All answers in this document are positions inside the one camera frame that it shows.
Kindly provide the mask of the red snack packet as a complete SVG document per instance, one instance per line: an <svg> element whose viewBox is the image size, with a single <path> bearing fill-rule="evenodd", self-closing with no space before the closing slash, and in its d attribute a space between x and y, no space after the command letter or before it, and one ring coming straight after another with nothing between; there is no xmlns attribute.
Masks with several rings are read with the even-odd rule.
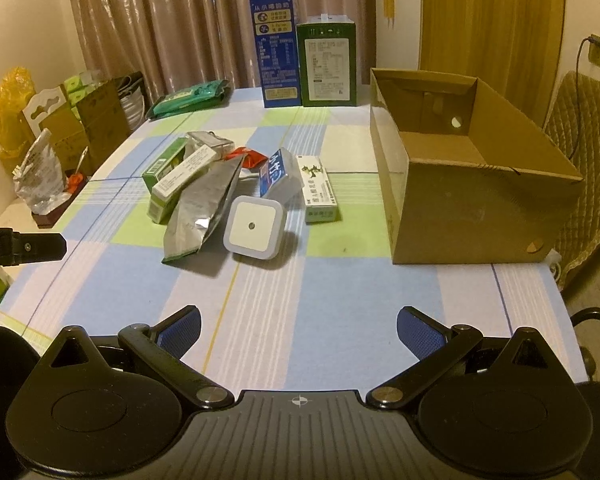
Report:
<svg viewBox="0 0 600 480"><path fill-rule="evenodd" d="M235 148L234 151L231 151L224 156L225 160L233 158L242 158L242 168L247 169L249 171L254 171L258 169L268 160L268 156L265 156L258 151L252 150L251 148L246 148L245 146Z"/></svg>

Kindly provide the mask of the brown cardboard carrier box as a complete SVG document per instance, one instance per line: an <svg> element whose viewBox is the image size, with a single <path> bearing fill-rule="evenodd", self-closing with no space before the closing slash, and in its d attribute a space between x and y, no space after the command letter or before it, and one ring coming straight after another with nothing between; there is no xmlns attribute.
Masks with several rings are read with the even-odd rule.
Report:
<svg viewBox="0 0 600 480"><path fill-rule="evenodd" d="M21 111L24 128L36 138L50 130L50 144L62 169L91 177L129 137L131 128L117 85L107 81L76 103L73 111L61 88L43 90Z"/></svg>

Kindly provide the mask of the blue milk carton box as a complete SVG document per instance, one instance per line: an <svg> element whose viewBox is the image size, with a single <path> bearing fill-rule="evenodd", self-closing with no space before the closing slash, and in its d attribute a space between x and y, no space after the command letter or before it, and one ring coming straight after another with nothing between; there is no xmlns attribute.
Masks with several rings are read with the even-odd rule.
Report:
<svg viewBox="0 0 600 480"><path fill-rule="evenodd" d="M300 106L297 0L249 0L265 108Z"/></svg>

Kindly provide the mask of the white long medicine box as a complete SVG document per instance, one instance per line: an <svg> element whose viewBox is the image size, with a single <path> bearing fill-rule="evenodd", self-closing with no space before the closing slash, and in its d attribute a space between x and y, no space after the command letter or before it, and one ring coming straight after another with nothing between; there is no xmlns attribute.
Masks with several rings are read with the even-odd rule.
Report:
<svg viewBox="0 0 600 480"><path fill-rule="evenodd" d="M218 153L213 148L209 148L207 145L201 146L159 180L152 188L151 196L166 202L199 171L208 167L217 158Z"/></svg>

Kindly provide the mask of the white square night light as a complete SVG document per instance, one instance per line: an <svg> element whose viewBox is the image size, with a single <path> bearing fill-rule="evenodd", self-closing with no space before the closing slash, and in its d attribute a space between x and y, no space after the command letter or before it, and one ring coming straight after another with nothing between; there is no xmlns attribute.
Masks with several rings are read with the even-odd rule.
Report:
<svg viewBox="0 0 600 480"><path fill-rule="evenodd" d="M271 260L282 244L287 211L268 198L238 196L230 205L223 234L224 247L233 254Z"/></svg>

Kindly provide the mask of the green wet wipes pack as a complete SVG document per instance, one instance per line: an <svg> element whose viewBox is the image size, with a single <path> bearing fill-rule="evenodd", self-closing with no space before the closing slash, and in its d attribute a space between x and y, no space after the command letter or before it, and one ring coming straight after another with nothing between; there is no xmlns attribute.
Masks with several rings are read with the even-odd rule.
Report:
<svg viewBox="0 0 600 480"><path fill-rule="evenodd" d="M230 95L230 84L226 79L194 84L162 96L148 110L146 118L157 120L179 114L208 110L220 105Z"/></svg>

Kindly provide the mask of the crumpled silver white bag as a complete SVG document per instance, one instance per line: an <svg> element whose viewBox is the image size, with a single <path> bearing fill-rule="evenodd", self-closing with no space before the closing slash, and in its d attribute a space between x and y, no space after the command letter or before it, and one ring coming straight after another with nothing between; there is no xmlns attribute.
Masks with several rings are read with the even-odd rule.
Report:
<svg viewBox="0 0 600 480"><path fill-rule="evenodd" d="M21 164L12 172L12 180L16 195L32 214L49 214L70 198L50 130L44 128L35 139Z"/></svg>

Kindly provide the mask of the white green medicine box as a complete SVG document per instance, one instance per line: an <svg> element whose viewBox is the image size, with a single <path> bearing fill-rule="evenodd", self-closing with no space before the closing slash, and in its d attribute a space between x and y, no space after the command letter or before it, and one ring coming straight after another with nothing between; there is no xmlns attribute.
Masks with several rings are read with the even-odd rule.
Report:
<svg viewBox="0 0 600 480"><path fill-rule="evenodd" d="M328 173L321 159L311 155L297 157L302 179L302 197L306 223L324 223L337 220L338 204Z"/></svg>

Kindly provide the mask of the green tissue boxes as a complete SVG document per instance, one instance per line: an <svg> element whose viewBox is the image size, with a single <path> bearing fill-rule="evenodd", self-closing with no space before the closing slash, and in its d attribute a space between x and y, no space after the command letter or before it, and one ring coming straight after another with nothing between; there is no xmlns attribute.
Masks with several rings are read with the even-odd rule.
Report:
<svg viewBox="0 0 600 480"><path fill-rule="evenodd" d="M65 95L71 107L97 89L104 80L100 70L86 70L71 76L62 83Z"/></svg>

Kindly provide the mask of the clear box blue label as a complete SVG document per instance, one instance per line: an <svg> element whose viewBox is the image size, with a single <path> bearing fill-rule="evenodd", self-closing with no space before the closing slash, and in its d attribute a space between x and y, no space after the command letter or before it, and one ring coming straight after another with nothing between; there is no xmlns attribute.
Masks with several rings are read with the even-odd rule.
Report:
<svg viewBox="0 0 600 480"><path fill-rule="evenodd" d="M279 148L260 168L260 196L287 205L301 189L302 177L296 156L286 148Z"/></svg>

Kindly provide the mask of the clear plastic small box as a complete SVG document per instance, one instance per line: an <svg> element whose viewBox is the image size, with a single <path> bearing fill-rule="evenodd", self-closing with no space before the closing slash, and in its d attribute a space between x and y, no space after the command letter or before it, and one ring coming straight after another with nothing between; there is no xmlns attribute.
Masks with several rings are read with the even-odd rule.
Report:
<svg viewBox="0 0 600 480"><path fill-rule="evenodd" d="M213 131L189 131L186 133L187 143L185 145L185 156L195 153L198 148L207 145L212 148L219 158L225 158L235 149L235 143L231 140L218 136Z"/></svg>

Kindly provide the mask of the quilted covered chair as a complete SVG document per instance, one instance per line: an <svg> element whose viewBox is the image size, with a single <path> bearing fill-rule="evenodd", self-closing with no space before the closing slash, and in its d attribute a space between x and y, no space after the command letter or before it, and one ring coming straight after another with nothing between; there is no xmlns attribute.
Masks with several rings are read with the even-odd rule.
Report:
<svg viewBox="0 0 600 480"><path fill-rule="evenodd" d="M559 86L545 133L584 177L576 209L554 246L565 288L600 248L600 81L573 70Z"/></svg>

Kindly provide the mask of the dark green carton box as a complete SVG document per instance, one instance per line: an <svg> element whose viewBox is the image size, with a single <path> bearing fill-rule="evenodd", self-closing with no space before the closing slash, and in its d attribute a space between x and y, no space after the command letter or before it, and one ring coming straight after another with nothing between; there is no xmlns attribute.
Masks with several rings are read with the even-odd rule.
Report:
<svg viewBox="0 0 600 480"><path fill-rule="evenodd" d="M355 106L356 26L345 15L321 14L297 27L304 107Z"/></svg>

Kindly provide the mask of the checkered tablecloth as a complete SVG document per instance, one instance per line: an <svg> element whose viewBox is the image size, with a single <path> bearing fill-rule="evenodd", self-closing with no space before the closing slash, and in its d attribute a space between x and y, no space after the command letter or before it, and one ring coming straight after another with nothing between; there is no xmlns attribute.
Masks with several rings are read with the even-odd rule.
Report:
<svg viewBox="0 0 600 480"><path fill-rule="evenodd" d="M310 226L302 203L287 214L268 261L230 254L215 232L200 252L162 260L163 227L147 214L143 171L187 131L211 130L262 154L315 155L337 197L339 219ZM488 336L537 328L576 382L586 373L550 269L542 264L396 266L370 144L370 107L265 108L257 89L215 110L146 122L94 174L58 222L68 250L56 262L12 270L0 325L44 351L79 325L111 335L193 304L195 370L233 391L367 391L412 365L396 317L413 306L444 325Z"/></svg>

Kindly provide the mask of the silver foil pouch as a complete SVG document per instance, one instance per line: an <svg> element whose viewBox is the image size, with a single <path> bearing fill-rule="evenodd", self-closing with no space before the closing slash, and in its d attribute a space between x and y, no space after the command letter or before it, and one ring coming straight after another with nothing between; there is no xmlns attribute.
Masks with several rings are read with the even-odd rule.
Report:
<svg viewBox="0 0 600 480"><path fill-rule="evenodd" d="M196 254L220 223L245 156L214 162L184 188L163 237L163 263Z"/></svg>

